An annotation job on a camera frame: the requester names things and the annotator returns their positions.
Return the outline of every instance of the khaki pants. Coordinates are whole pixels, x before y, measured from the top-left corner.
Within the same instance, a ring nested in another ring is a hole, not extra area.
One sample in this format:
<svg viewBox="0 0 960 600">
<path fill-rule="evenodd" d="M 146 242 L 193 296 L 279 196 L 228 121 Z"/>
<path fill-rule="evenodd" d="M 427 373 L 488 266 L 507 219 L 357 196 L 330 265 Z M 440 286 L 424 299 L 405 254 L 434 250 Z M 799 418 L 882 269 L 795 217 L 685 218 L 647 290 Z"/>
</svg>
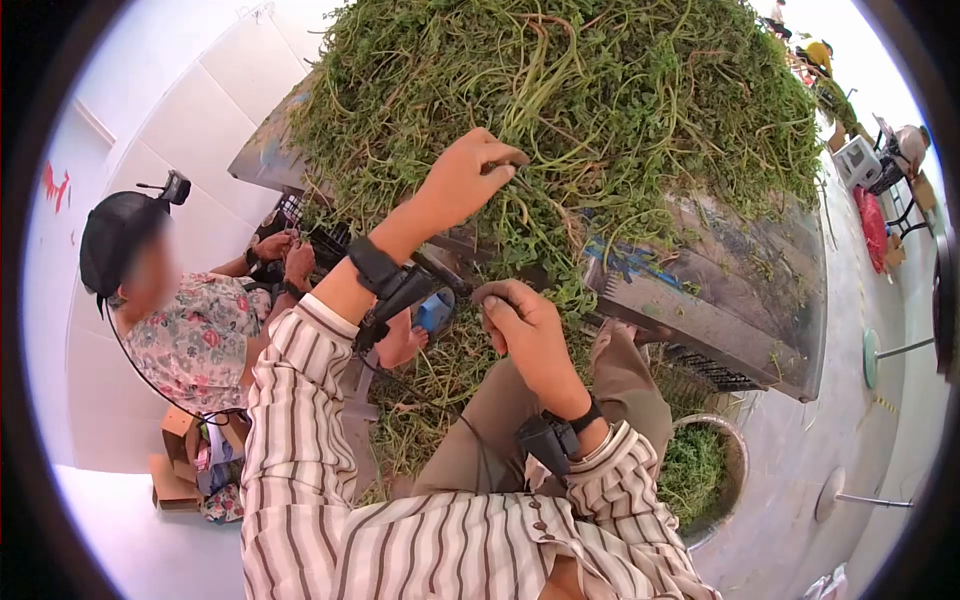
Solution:
<svg viewBox="0 0 960 600">
<path fill-rule="evenodd" d="M 611 423 L 628 422 L 650 441 L 662 461 L 673 437 L 670 406 L 623 329 L 614 329 L 610 345 L 597 356 L 593 380 L 593 395 L 604 417 Z M 525 456 L 514 434 L 541 410 L 513 360 L 499 361 L 464 410 L 464 417 L 484 443 L 477 441 L 463 419 L 454 422 L 414 483 L 413 495 L 522 492 Z"/>
</svg>

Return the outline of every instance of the yellow shirt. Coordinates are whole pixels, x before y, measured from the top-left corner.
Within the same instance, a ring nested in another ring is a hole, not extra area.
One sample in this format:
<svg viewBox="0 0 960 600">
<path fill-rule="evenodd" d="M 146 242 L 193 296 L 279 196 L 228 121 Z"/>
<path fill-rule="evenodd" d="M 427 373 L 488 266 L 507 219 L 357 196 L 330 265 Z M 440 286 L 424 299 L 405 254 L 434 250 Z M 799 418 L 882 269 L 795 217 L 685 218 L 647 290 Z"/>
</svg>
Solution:
<svg viewBox="0 0 960 600">
<path fill-rule="evenodd" d="M 827 74 L 833 77 L 833 67 L 830 65 L 830 50 L 824 42 L 810 37 L 801 40 L 798 45 L 804 49 L 811 60 L 822 65 L 827 70 Z"/>
</svg>

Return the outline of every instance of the cable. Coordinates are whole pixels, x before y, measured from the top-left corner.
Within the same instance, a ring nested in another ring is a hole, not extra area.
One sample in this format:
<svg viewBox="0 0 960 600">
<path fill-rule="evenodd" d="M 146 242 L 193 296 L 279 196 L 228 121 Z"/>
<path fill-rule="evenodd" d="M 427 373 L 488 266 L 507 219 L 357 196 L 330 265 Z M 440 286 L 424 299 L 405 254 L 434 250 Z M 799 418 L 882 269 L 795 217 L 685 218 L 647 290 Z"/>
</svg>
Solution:
<svg viewBox="0 0 960 600">
<path fill-rule="evenodd" d="M 382 367 L 379 367 L 379 366 L 374 367 L 373 365 L 371 365 L 370 363 L 368 363 L 366 356 L 361 356 L 360 354 L 354 354 L 354 356 L 356 356 L 357 358 L 360 359 L 360 362 L 363 363 L 364 367 L 366 367 L 367 369 L 370 369 L 371 371 L 373 371 L 373 372 L 375 372 L 375 373 L 379 373 L 379 374 L 384 375 L 385 377 L 391 379 L 391 380 L 394 381 L 397 385 L 399 385 L 401 388 L 403 388 L 403 389 L 406 390 L 408 393 L 410 393 L 411 395 L 413 395 L 413 397 L 415 397 L 417 400 L 419 400 L 419 401 L 421 401 L 421 402 L 424 402 L 424 403 L 427 403 L 427 404 L 430 404 L 430 403 L 431 403 L 430 400 L 427 399 L 423 394 L 421 394 L 420 392 L 414 390 L 413 388 L 411 388 L 410 386 L 408 386 L 406 383 L 404 383 L 404 382 L 400 381 L 399 379 L 397 379 L 396 377 L 394 377 L 393 374 L 390 373 L 390 372 L 388 372 L 386 369 L 383 369 Z M 450 413 L 450 414 L 454 414 L 454 412 L 451 411 L 451 410 L 449 410 L 449 409 L 445 409 L 445 410 L 446 410 L 446 412 L 448 412 L 448 413 Z M 495 492 L 494 482 L 493 482 L 493 475 L 492 475 L 491 468 L 490 468 L 490 462 L 489 462 L 489 459 L 488 459 L 488 457 L 487 457 L 487 450 L 490 450 L 491 452 L 493 452 L 494 455 L 496 455 L 496 451 L 493 450 L 492 448 L 490 448 L 490 445 L 483 439 L 483 437 L 480 435 L 480 433 L 476 430 L 476 427 L 473 426 L 473 423 L 471 423 L 471 422 L 467 419 L 467 417 L 465 417 L 465 416 L 464 416 L 463 414 L 461 414 L 461 413 L 457 413 L 457 414 L 456 414 L 456 417 L 457 417 L 457 419 L 462 420 L 462 421 L 467 425 L 467 427 L 468 427 L 469 430 L 470 430 L 470 433 L 473 434 L 473 437 L 476 439 L 477 443 L 480 445 L 480 455 L 479 455 L 479 457 L 477 458 L 477 463 L 478 463 L 478 464 L 477 464 L 477 483 L 476 483 L 476 488 L 475 488 L 475 489 L 477 490 L 477 493 L 480 493 L 480 467 L 481 467 L 481 465 L 483 466 L 484 471 L 487 473 L 487 481 L 490 482 L 490 491 L 491 491 L 491 492 Z"/>
<path fill-rule="evenodd" d="M 136 366 L 136 363 L 133 362 L 133 359 L 131 358 L 130 353 L 127 352 L 127 347 L 123 345 L 123 341 L 120 339 L 120 334 L 117 333 L 117 328 L 116 328 L 116 326 L 114 326 L 114 324 L 113 324 L 113 318 L 110 316 L 110 313 L 111 313 L 111 312 L 112 312 L 112 310 L 111 310 L 110 307 L 108 306 L 108 307 L 107 307 L 107 321 L 110 322 L 110 329 L 113 329 L 113 335 L 116 337 L 117 343 L 120 344 L 120 349 L 123 350 L 124 355 L 127 357 L 127 360 L 130 361 L 130 364 L 131 364 L 131 366 L 133 366 L 133 370 L 136 371 L 136 374 L 140 375 L 140 378 L 143 379 L 144 381 L 146 381 L 146 382 L 147 382 L 147 385 L 149 385 L 149 386 L 151 387 L 151 389 L 153 389 L 153 391 L 156 392 L 161 398 L 163 398 L 164 400 L 170 402 L 171 404 L 173 404 L 173 405 L 176 406 L 177 408 L 181 409 L 184 413 L 186 413 L 186 414 L 189 415 L 190 417 L 193 417 L 193 418 L 195 418 L 195 419 L 200 419 L 202 422 L 204 422 L 204 423 L 206 423 L 206 424 L 208 424 L 208 425 L 216 425 L 216 426 L 218 426 L 218 427 L 223 427 L 223 426 L 227 425 L 227 424 L 229 423 L 229 417 L 227 417 L 227 421 L 226 421 L 226 422 L 218 423 L 218 422 L 216 421 L 216 416 L 217 416 L 217 415 L 225 415 L 225 414 L 227 414 L 227 413 L 239 413 L 239 412 L 242 412 L 242 411 L 244 410 L 244 409 L 242 409 L 242 408 L 227 408 L 227 409 L 222 410 L 222 411 L 213 411 L 212 413 L 206 413 L 206 416 L 204 416 L 204 415 L 199 415 L 199 416 L 197 416 L 197 415 L 195 415 L 194 413 L 191 413 L 190 411 L 186 410 L 185 408 L 183 408 L 182 406 L 180 406 L 179 404 L 177 404 L 175 401 L 173 401 L 171 398 L 169 398 L 166 394 L 164 394 L 163 392 L 161 392 L 161 391 L 156 387 L 156 385 L 154 385 L 154 382 L 151 381 L 150 379 L 148 379 L 148 378 L 147 378 L 147 375 L 143 374 L 143 372 Z M 213 417 L 213 420 L 208 420 L 207 417 L 211 417 L 211 416 Z"/>
</svg>

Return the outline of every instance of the cap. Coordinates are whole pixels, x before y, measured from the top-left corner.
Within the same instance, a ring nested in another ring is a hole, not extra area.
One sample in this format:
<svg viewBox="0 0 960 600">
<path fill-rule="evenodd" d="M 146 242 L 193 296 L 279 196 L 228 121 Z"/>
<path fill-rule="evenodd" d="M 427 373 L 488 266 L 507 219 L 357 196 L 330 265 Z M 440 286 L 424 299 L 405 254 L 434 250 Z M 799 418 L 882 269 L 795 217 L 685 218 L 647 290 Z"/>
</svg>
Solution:
<svg viewBox="0 0 960 600">
<path fill-rule="evenodd" d="M 97 295 L 103 317 L 103 301 L 120 287 L 137 249 L 166 218 L 170 205 L 139 192 L 117 192 L 104 198 L 86 217 L 80 243 L 80 279 Z"/>
</svg>

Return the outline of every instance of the black wristband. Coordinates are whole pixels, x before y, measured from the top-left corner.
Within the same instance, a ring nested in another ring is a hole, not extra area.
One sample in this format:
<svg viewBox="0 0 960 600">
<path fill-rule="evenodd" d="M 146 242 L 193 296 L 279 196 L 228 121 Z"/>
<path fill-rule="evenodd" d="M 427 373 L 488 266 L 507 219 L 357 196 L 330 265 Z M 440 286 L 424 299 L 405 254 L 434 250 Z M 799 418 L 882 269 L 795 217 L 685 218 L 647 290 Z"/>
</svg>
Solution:
<svg viewBox="0 0 960 600">
<path fill-rule="evenodd" d="M 244 260 L 247 261 L 247 268 L 252 269 L 256 266 L 256 263 L 260 262 L 260 257 L 256 255 L 256 251 L 253 249 L 253 246 L 247 248 L 247 252 L 243 255 Z"/>
<path fill-rule="evenodd" d="M 574 420 L 568 421 L 570 426 L 573 427 L 573 433 L 580 435 L 580 432 L 584 429 L 587 429 L 587 426 L 590 425 L 597 419 L 602 419 L 603 413 L 600 412 L 600 405 L 597 404 L 596 398 L 590 396 L 590 408 L 587 410 L 587 413 L 582 417 Z"/>
<path fill-rule="evenodd" d="M 280 292 L 293 296 L 297 302 L 303 300 L 303 297 L 306 296 L 306 292 L 294 285 L 289 279 L 284 279 L 283 283 L 280 284 Z"/>
<path fill-rule="evenodd" d="M 386 293 L 391 283 L 396 284 L 397 277 L 402 275 L 402 269 L 394 260 L 373 245 L 366 236 L 358 237 L 350 244 L 348 251 L 350 262 L 360 274 L 357 281 L 367 290 L 373 292 L 378 299 L 388 298 L 392 293 Z"/>
</svg>

